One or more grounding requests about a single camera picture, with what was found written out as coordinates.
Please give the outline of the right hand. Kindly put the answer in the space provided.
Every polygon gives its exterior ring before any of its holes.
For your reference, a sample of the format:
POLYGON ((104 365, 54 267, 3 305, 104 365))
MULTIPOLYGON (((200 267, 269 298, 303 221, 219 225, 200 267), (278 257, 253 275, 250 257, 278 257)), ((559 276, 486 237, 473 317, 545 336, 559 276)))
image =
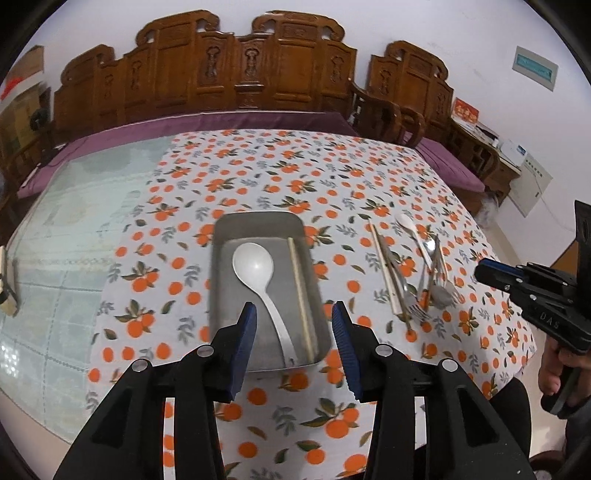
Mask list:
POLYGON ((547 336, 538 372, 538 385, 544 395, 552 396, 559 392, 560 377, 566 367, 581 369, 577 385, 566 401, 570 407, 575 407, 590 397, 590 353, 576 355, 547 336))

